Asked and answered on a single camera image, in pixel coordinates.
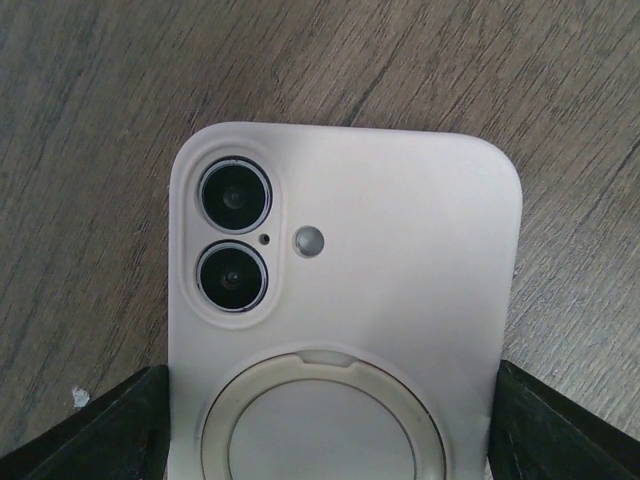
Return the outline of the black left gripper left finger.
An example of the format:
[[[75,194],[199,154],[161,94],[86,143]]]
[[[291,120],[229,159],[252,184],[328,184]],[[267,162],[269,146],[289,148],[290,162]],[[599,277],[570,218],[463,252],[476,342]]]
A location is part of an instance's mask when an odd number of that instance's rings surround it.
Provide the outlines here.
[[[169,369],[146,367],[1,458],[3,479],[162,479]]]

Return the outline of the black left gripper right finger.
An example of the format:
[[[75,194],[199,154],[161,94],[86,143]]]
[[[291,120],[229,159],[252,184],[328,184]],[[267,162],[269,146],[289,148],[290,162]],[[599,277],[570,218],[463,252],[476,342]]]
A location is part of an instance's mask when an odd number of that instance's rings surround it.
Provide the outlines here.
[[[639,441],[500,362],[488,459],[495,479],[637,479]]]

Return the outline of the beige phone case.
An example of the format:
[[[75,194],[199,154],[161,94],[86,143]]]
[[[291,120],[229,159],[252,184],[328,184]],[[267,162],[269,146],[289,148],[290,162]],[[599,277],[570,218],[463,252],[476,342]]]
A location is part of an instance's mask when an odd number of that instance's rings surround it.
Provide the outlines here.
[[[169,183],[171,479],[481,479],[522,210],[455,133],[221,123]]]

